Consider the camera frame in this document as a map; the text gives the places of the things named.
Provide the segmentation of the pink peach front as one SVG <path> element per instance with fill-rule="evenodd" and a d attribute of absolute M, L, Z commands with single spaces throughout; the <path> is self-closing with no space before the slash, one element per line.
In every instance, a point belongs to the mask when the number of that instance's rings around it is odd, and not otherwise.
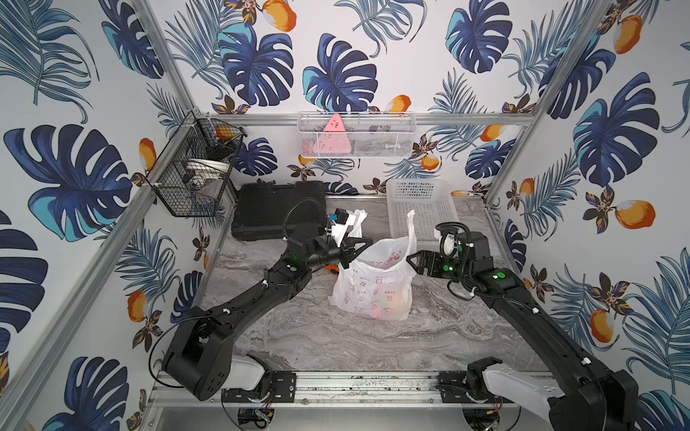
<path fill-rule="evenodd" d="M 397 317 L 397 313 L 396 313 L 395 308 L 384 307 L 384 308 L 381 308 L 379 310 L 378 315 L 377 315 L 377 319 L 389 321 L 389 320 L 397 320 L 398 317 Z"/>

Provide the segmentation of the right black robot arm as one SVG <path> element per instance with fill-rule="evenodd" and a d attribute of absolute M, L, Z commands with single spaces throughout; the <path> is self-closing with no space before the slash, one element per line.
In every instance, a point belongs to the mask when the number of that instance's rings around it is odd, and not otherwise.
<path fill-rule="evenodd" d="M 614 372 L 582 348 L 533 299 L 511 270 L 493 264 L 485 235 L 460 222 L 436 227 L 436 251 L 417 251 L 407 263 L 419 275 L 465 289 L 464 301 L 481 298 L 505 319 L 540 357 L 551 379 L 537 379 L 487 357 L 472 362 L 444 395 L 474 400 L 506 399 L 550 423 L 554 430 L 632 430 L 639 387 L 625 371 Z"/>

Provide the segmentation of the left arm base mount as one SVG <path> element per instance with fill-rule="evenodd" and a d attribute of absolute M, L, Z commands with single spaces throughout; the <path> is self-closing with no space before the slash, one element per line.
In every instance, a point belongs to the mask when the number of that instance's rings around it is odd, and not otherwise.
<path fill-rule="evenodd" d="M 221 400 L 226 403 L 293 403 L 296 392 L 296 373 L 267 371 L 251 390 L 223 389 Z"/>

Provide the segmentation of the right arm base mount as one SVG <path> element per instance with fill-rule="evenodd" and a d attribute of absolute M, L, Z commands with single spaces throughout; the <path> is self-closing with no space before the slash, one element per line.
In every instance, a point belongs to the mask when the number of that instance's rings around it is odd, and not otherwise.
<path fill-rule="evenodd" d="M 490 393 L 483 372 L 494 365 L 502 365 L 497 357 L 485 357 L 470 363 L 465 371 L 442 371 L 436 376 L 435 389 L 440 391 L 442 402 L 474 404 L 500 404 L 502 398 Z"/>

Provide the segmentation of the white plastic bag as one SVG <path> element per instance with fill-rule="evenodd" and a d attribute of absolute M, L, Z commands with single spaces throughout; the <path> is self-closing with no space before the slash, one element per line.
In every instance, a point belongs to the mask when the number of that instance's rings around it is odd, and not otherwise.
<path fill-rule="evenodd" d="M 384 307 L 393 307 L 397 320 L 405 320 L 413 304 L 415 271 L 406 258 L 417 253 L 411 210 L 407 214 L 408 235 L 375 242 L 348 269 L 339 267 L 329 303 L 339 309 L 371 319 L 377 319 Z"/>

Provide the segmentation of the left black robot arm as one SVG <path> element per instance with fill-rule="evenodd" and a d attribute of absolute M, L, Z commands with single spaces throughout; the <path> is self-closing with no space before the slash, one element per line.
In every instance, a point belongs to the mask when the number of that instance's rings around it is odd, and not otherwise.
<path fill-rule="evenodd" d="M 230 377 L 236 339 L 274 308 L 287 303 L 329 265 L 350 267 L 374 241 L 351 236 L 350 214 L 328 213 L 314 198 L 300 199 L 287 211 L 281 230 L 286 249 L 262 280 L 239 296 L 208 310 L 197 306 L 172 328 L 174 337 L 162 359 L 162 371 L 197 400 L 208 400 Z"/>

